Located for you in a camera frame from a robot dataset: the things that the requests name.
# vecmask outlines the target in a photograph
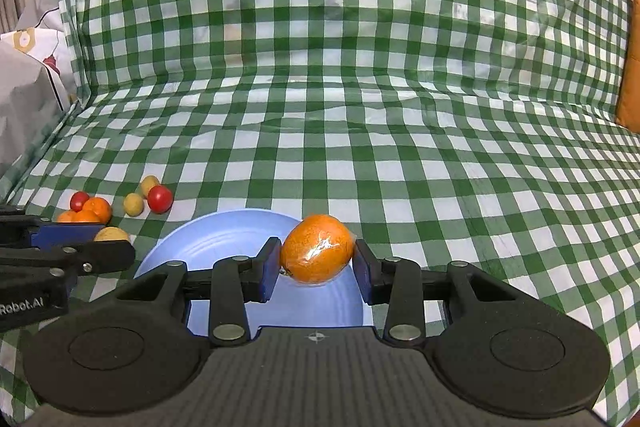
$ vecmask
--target blue plate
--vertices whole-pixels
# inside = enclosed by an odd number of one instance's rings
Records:
[[[136,277],[172,259],[185,261],[189,270],[211,268],[232,255],[254,257],[271,236],[284,242],[299,223],[270,210],[243,208],[215,212],[182,225],[162,239],[146,256]],[[280,275],[266,304],[247,303],[252,337],[260,326],[331,328],[371,326],[371,308],[360,295],[351,266],[322,286],[303,286]],[[188,327],[206,335],[209,303],[193,301]]]

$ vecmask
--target red tomato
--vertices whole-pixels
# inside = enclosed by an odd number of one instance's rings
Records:
[[[156,185],[151,187],[146,195],[146,203],[149,205],[151,212],[164,214],[174,204],[174,195],[164,185]]]
[[[88,199],[89,194],[87,194],[86,192],[76,192],[73,196],[71,196],[71,201],[69,201],[69,208],[74,212],[80,212],[80,210],[82,210],[82,206]]]

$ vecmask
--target silver screw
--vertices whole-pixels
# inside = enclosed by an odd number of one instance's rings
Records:
[[[398,324],[389,330],[389,335],[396,341],[414,341],[420,337],[420,330],[411,324]]]
[[[221,341],[236,341],[244,335],[244,328],[237,324],[220,324],[213,330],[213,336]]]

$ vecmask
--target orange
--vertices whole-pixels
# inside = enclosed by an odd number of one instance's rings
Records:
[[[106,225],[111,219],[111,205],[104,198],[89,198],[84,202],[82,210],[92,211],[103,225]]]
[[[57,223],[72,223],[76,220],[76,212],[72,210],[67,210],[58,216],[56,219]]]
[[[100,217],[95,212],[85,210],[84,208],[80,212],[76,212],[75,223],[101,223]]]
[[[287,235],[280,265],[296,281],[326,282],[347,265],[353,243],[351,232],[335,217],[308,216]]]

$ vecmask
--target orange wrapped in plastic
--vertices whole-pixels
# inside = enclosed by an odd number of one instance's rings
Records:
[[[291,230],[280,250],[280,265],[298,282],[320,284],[349,264],[353,234],[332,216],[308,216]]]

